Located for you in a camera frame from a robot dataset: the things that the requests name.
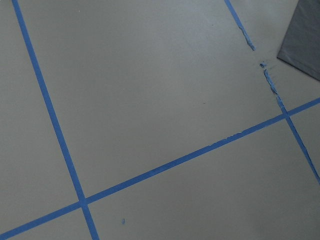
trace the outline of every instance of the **gray floor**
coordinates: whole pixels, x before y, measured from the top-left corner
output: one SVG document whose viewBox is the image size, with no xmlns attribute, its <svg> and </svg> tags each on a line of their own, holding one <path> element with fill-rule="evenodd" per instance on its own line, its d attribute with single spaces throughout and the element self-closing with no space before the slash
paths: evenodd
<svg viewBox="0 0 320 240">
<path fill-rule="evenodd" d="M 276 59 L 297 0 L 20 0 L 85 197 L 320 97 Z M 77 203 L 10 0 L 0 1 L 0 239 Z M 319 104 L 292 121 L 320 170 Z M 320 186 L 283 119 L 89 204 L 100 239 L 315 240 Z M 92 239 L 80 209 L 12 239 Z"/>
</svg>

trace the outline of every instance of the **floor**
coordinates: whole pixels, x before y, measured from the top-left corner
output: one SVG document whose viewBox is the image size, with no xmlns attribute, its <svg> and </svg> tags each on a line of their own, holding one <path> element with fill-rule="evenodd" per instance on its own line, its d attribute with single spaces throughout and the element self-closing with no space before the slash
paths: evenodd
<svg viewBox="0 0 320 240">
<path fill-rule="evenodd" d="M 318 239 L 297 2 L 0 0 L 0 240 Z"/>
</svg>

